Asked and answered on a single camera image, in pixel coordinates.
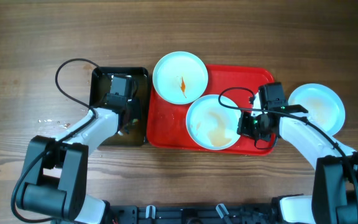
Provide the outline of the black rectangular water basin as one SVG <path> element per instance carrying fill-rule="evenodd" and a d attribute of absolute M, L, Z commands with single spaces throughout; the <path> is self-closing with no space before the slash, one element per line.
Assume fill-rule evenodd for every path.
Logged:
<path fill-rule="evenodd" d="M 141 146 L 147 142 L 147 113 L 150 98 L 150 78 L 144 67 L 99 67 L 92 72 L 89 105 L 107 108 L 105 104 L 106 93 L 110 91 L 111 77 L 113 75 L 128 75 L 134 79 L 133 97 L 138 97 L 142 107 L 142 117 L 137 126 L 129 134 L 107 138 L 103 146 Z"/>

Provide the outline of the green sponge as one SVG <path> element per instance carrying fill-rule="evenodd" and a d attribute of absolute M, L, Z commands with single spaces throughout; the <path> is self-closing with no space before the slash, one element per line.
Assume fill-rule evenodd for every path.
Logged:
<path fill-rule="evenodd" d="M 137 126 L 138 119 L 131 119 L 128 123 L 124 124 L 123 127 L 117 132 L 118 135 L 123 136 L 130 133 L 130 130 Z"/>

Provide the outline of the red plastic tray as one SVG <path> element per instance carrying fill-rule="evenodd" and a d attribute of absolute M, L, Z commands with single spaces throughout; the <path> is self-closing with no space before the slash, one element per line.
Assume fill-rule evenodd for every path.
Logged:
<path fill-rule="evenodd" d="M 273 75 L 264 68 L 213 64 L 207 65 L 206 68 L 209 75 L 208 86 L 204 92 L 206 95 L 218 95 L 235 86 L 243 86 L 256 93 L 258 87 L 275 81 Z M 149 143 L 161 148 L 206 152 L 207 149 L 197 145 L 186 129 L 185 120 L 189 107 L 171 104 L 152 89 L 147 119 Z M 241 137 L 233 146 L 220 150 L 220 153 L 265 156 L 273 151 L 273 142 L 273 139 L 269 142 L 259 140 L 254 144 L 253 139 Z"/>

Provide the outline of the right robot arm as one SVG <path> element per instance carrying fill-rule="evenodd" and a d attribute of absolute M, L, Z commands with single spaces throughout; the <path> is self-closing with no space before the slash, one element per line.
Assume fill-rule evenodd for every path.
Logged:
<path fill-rule="evenodd" d="M 313 166 L 313 193 L 279 200 L 286 222 L 358 223 L 358 152 L 320 128 L 304 107 L 280 106 L 258 116 L 243 111 L 237 132 L 256 141 L 282 138 Z"/>

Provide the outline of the light blue plate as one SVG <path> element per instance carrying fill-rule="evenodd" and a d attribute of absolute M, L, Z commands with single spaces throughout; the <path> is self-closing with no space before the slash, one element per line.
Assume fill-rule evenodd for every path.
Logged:
<path fill-rule="evenodd" d="M 337 134 L 344 126 L 346 111 L 340 97 L 332 89 L 317 83 L 296 88 L 288 100 L 290 105 L 301 105 L 312 119 L 328 134 Z"/>
<path fill-rule="evenodd" d="M 196 55 L 176 51 L 163 56 L 152 75 L 157 94 L 175 105 L 197 100 L 206 90 L 209 75 L 206 65 Z"/>
<path fill-rule="evenodd" d="M 190 138 L 202 148 L 212 151 L 228 149 L 238 142 L 241 112 L 231 99 L 205 95 L 188 108 L 185 124 Z"/>

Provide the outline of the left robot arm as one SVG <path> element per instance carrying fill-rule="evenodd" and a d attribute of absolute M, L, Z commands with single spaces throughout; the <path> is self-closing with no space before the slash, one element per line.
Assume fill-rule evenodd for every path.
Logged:
<path fill-rule="evenodd" d="M 108 93 L 98 106 L 65 132 L 30 140 L 21 176 L 11 196 L 11 212 L 20 221 L 27 210 L 44 215 L 43 222 L 102 223 L 107 203 L 86 193 L 88 157 L 108 138 L 141 118 L 137 97 Z"/>

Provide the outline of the light blue plate bottom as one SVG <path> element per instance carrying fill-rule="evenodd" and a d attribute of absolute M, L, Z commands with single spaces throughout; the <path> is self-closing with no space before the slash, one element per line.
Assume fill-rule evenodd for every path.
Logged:
<path fill-rule="evenodd" d="M 340 97 L 332 89 L 317 83 L 296 88 L 288 100 L 290 105 L 301 105 L 312 119 L 328 134 L 337 134 L 344 126 L 346 111 Z"/>

